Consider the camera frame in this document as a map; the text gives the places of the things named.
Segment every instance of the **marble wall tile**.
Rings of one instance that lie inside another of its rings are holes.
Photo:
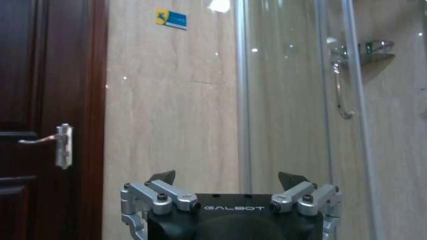
[[[176,170],[176,186],[239,191],[233,9],[208,0],[112,0],[104,140],[102,239],[129,239],[118,191]],[[156,8],[188,30],[155,24]]]
[[[360,0],[359,42],[389,40],[395,58],[361,68],[381,239],[424,239],[427,58],[424,0]]]

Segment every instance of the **shower enclosure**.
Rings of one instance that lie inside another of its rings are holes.
[[[236,0],[241,191],[344,192],[337,239],[427,229],[424,0]]]

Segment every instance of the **sticker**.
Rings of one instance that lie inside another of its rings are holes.
[[[155,11],[155,23],[179,29],[187,29],[187,16],[164,8]]]

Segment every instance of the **silver door handle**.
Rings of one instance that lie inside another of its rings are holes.
[[[351,110],[347,110],[344,99],[343,99],[343,84],[341,84],[341,64],[340,63],[332,63],[332,72],[335,75],[335,86],[336,86],[336,107],[339,115],[343,119],[352,119],[355,116],[355,112]]]
[[[56,158],[54,164],[66,169],[73,164],[73,127],[62,123],[56,127],[56,134],[37,140],[18,140],[20,144],[40,144],[56,141]]]

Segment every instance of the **dark wooden door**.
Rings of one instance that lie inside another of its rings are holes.
[[[106,35],[97,35],[105,20],[96,22],[94,2],[0,0],[1,240],[100,239],[102,128],[92,126],[104,125],[105,84],[92,63],[105,58],[93,57],[93,41]],[[54,165],[54,141],[17,144],[62,123],[73,126],[65,170]]]

